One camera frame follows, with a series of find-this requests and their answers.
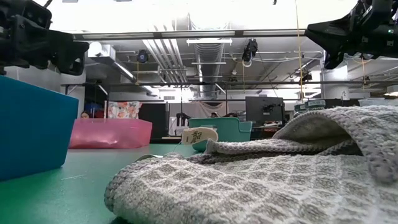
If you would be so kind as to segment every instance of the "ceiling duct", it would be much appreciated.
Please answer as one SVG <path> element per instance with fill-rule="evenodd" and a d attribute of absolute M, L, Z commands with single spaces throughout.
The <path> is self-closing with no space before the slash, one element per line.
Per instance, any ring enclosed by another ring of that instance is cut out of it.
<path fill-rule="evenodd" d="M 93 42 L 88 49 L 88 57 L 95 62 L 109 65 L 120 71 L 121 75 L 126 77 L 130 82 L 137 82 L 137 78 L 126 68 L 125 64 L 116 58 L 115 49 L 109 44 L 102 45 L 99 42 Z M 159 90 L 150 86 L 140 86 L 150 95 L 159 95 Z"/>
<path fill-rule="evenodd" d="M 195 23 L 194 17 L 191 16 L 192 30 L 226 30 L 228 22 L 221 24 L 218 27 L 211 28 L 202 27 Z M 198 72 L 203 82 L 216 82 L 218 73 L 220 71 L 220 62 L 223 57 L 224 44 L 223 43 L 201 43 L 195 44 L 195 56 L 198 64 Z M 201 86 L 200 92 L 203 98 L 216 98 L 216 87 L 214 85 Z"/>

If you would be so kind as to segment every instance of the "computer monitor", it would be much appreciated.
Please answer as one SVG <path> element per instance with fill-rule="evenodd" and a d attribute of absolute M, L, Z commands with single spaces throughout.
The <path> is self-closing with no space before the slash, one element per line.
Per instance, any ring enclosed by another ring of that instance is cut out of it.
<path fill-rule="evenodd" d="M 266 121 L 285 122 L 285 104 L 283 98 L 247 96 L 246 121 L 253 126 L 262 126 Z"/>

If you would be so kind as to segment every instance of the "storage bin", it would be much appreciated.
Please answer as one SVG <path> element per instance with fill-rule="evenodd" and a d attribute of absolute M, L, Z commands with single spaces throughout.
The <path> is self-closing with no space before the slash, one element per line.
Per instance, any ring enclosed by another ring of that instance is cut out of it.
<path fill-rule="evenodd" d="M 305 107 L 308 111 L 324 110 L 326 106 L 325 100 L 311 100 L 305 102 Z"/>
<path fill-rule="evenodd" d="M 63 165 L 78 100 L 0 75 L 0 180 Z"/>
<path fill-rule="evenodd" d="M 152 123 L 140 119 L 76 119 L 70 149 L 135 149 L 149 145 Z"/>
<path fill-rule="evenodd" d="M 388 100 L 384 98 L 366 98 L 358 101 L 360 106 L 388 105 Z"/>
<path fill-rule="evenodd" d="M 218 133 L 220 142 L 245 142 L 250 141 L 252 122 L 239 122 L 238 118 L 192 118 L 189 119 L 189 127 L 213 128 Z M 204 152 L 207 141 L 194 144 L 194 150 Z"/>

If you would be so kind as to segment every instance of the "overhead rail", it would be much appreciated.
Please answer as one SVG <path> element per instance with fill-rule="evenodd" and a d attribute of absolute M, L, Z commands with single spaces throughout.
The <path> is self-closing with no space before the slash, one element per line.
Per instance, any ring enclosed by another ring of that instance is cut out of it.
<path fill-rule="evenodd" d="M 257 30 L 186 30 L 160 32 L 128 32 L 117 34 L 73 34 L 75 40 L 152 40 L 152 39 L 189 39 L 189 38 L 254 38 L 254 37 L 297 37 L 296 29 L 257 29 Z"/>

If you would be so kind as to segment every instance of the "metal beam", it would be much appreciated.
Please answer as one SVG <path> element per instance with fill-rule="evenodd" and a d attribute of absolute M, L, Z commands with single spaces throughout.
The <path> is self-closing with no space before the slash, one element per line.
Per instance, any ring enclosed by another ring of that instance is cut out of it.
<path fill-rule="evenodd" d="M 398 84 L 398 81 L 367 81 L 367 84 Z M 246 81 L 246 82 L 189 82 L 189 83 L 139 83 L 139 86 L 180 86 L 180 85 L 299 85 L 300 82 L 258 82 L 258 81 Z M 322 81 L 322 82 L 306 82 L 306 84 L 323 84 L 323 85 L 332 85 L 332 84 L 363 84 L 362 81 Z M 115 83 L 110 84 L 110 86 L 119 87 L 119 86 L 137 86 L 135 83 Z"/>
<path fill-rule="evenodd" d="M 299 101 L 300 99 L 284 99 L 284 101 Z M 196 101 L 199 101 L 199 102 L 201 102 L 201 101 L 203 101 L 203 102 L 226 102 L 226 101 L 240 101 L 240 102 L 242 102 L 242 101 L 246 101 L 246 99 L 220 99 L 220 100 L 217 100 L 217 99 L 209 99 L 209 100 L 189 100 L 189 102 L 196 102 Z"/>
<path fill-rule="evenodd" d="M 297 30 L 186 30 L 162 32 L 129 32 L 118 34 L 73 34 L 75 40 L 143 40 L 143 39 L 188 39 L 188 38 L 252 38 L 252 37 L 297 37 Z"/>
<path fill-rule="evenodd" d="M 219 84 L 215 84 L 217 86 L 218 89 L 220 89 L 224 94 L 226 94 L 225 90 L 222 89 L 222 87 Z"/>

